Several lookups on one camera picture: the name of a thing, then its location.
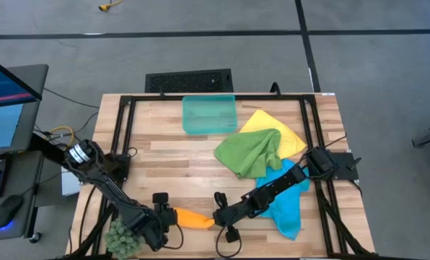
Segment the yellow microfiber towel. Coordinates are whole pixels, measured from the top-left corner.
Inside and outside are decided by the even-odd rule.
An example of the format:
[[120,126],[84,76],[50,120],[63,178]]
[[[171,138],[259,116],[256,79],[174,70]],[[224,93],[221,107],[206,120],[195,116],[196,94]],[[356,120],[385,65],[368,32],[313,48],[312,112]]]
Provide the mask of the yellow microfiber towel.
[[240,129],[240,133],[276,129],[281,134],[278,156],[281,159],[292,157],[307,147],[305,142],[286,124],[280,122],[264,110],[256,110]]

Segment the black computer mouse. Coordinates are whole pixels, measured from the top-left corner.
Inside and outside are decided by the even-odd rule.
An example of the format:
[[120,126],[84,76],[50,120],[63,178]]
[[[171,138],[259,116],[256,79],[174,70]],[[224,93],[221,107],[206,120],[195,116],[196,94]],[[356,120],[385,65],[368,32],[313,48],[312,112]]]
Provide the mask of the black computer mouse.
[[24,203],[22,195],[11,195],[0,204],[0,228],[8,226]]

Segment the orange microfiber towel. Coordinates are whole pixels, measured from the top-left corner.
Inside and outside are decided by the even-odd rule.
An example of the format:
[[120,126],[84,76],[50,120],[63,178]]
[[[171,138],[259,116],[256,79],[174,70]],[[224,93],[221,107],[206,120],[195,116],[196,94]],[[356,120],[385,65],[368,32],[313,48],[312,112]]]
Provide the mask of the orange microfiber towel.
[[203,214],[192,212],[187,209],[176,207],[177,223],[180,227],[193,229],[208,229],[215,224],[213,218],[208,218]]

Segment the black perforated computer case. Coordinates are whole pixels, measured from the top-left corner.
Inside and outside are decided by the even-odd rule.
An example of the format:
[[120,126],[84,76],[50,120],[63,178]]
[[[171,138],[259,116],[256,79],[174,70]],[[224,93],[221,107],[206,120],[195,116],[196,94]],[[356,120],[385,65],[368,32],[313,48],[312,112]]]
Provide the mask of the black perforated computer case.
[[145,93],[234,92],[231,69],[147,74]]

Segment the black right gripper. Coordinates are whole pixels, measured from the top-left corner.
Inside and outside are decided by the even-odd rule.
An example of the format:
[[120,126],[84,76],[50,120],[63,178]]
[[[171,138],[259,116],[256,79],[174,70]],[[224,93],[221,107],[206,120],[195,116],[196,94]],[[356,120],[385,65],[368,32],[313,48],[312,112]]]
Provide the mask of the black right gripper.
[[240,220],[249,217],[254,218],[264,210],[264,205],[255,199],[242,197],[240,202],[232,207],[219,208],[213,213],[216,225],[226,227],[233,225]]

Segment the teal translucent plastic basket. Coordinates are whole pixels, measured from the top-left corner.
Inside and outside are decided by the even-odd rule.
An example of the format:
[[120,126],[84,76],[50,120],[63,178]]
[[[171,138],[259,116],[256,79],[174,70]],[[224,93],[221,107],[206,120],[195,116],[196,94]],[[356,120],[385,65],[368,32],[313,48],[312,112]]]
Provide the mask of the teal translucent plastic basket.
[[237,128],[234,95],[189,95],[182,104],[186,134],[228,134]]

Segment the small artificial green plant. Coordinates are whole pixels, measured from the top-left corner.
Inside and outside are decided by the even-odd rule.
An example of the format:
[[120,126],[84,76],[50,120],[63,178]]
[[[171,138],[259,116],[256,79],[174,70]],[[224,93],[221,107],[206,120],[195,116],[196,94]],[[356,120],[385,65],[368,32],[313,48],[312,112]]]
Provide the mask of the small artificial green plant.
[[145,245],[144,238],[132,233],[120,217],[111,222],[110,230],[105,234],[105,242],[107,251],[118,260],[135,256]]

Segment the computer monitor with blue screen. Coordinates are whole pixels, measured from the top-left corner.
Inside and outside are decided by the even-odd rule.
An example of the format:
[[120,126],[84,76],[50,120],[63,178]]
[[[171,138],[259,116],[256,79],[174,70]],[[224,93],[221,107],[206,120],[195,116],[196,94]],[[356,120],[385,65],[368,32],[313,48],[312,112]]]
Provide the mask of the computer monitor with blue screen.
[[0,64],[0,154],[30,146],[47,74],[46,64]]

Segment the grey desk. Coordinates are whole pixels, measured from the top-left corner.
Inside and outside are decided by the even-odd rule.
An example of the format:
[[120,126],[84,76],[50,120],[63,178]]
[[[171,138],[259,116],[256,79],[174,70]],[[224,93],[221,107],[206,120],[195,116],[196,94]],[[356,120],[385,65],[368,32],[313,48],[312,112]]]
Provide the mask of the grey desk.
[[12,222],[0,228],[0,240],[24,237],[30,239],[35,231],[38,192],[44,156],[40,151],[26,149],[21,152],[0,154],[6,160],[6,178],[0,204],[11,195],[22,195],[24,203]]

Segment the blue microfiber towel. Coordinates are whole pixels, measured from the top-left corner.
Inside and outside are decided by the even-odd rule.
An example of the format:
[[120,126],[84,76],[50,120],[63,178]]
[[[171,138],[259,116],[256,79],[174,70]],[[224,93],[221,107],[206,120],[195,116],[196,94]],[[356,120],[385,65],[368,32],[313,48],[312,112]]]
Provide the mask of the blue microfiber towel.
[[[266,168],[266,176],[255,180],[256,188],[281,177],[295,165],[288,159],[283,159],[281,162],[282,168],[279,170]],[[308,192],[309,187],[310,181],[305,180],[288,188],[276,196],[275,200],[269,204],[269,208],[260,216],[272,219],[284,237],[295,241],[301,229],[300,196],[302,193]]]

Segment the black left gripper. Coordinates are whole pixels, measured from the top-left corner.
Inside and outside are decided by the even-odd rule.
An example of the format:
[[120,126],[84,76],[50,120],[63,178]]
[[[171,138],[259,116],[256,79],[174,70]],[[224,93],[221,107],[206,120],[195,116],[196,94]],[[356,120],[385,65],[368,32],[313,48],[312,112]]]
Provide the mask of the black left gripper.
[[154,205],[154,208],[149,210],[149,214],[155,222],[158,237],[163,237],[170,231],[170,226],[177,224],[177,211],[173,208],[164,211],[161,205]]

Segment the black aluminium table frame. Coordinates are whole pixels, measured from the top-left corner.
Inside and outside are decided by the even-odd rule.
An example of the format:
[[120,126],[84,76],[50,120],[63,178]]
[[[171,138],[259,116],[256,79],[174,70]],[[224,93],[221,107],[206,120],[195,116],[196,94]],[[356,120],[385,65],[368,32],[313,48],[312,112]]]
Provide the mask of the black aluminium table frame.
[[[277,118],[310,144],[324,144],[345,152],[348,144],[337,100],[332,93],[242,94],[237,98],[239,124],[256,110]],[[151,205],[152,195],[166,192],[170,204],[211,216],[214,194],[225,193],[235,203],[254,188],[240,180],[215,157],[223,135],[187,135],[182,123],[182,99],[157,94],[104,95],[94,140],[104,150],[116,146],[131,152],[131,168],[123,190],[133,199]],[[256,217],[237,223],[241,243],[228,243],[217,227],[208,230],[172,227],[169,246],[158,252],[144,248],[143,259],[215,259],[219,254],[241,258],[295,258],[325,256],[323,227],[314,188],[301,196],[302,228],[296,240],[283,237],[273,220]]]

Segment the yellow extension plug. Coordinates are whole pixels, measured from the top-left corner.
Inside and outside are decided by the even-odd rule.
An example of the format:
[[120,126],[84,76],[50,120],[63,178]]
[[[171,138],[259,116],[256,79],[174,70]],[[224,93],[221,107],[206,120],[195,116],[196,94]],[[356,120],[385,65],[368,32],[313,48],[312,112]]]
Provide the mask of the yellow extension plug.
[[111,7],[113,7],[115,5],[118,5],[118,4],[122,3],[122,2],[123,2],[123,0],[117,0],[117,1],[114,1],[114,2],[111,1],[109,4],[101,4],[101,5],[99,5],[98,8],[102,12],[107,12]]

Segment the green microfiber towel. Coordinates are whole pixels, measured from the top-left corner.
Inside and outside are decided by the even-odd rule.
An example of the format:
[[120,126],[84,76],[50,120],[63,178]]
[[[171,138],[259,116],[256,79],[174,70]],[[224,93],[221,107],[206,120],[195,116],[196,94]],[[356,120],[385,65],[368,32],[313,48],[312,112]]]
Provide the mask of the green microfiber towel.
[[266,177],[266,168],[282,168],[277,129],[237,133],[228,136],[215,150],[215,158],[239,179]]

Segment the white box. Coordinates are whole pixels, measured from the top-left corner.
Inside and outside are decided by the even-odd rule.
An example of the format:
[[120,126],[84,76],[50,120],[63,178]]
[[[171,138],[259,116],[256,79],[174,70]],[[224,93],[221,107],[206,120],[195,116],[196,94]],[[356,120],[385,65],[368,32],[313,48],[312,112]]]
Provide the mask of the white box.
[[61,193],[63,196],[78,194],[81,189],[79,179],[65,168],[61,168]]

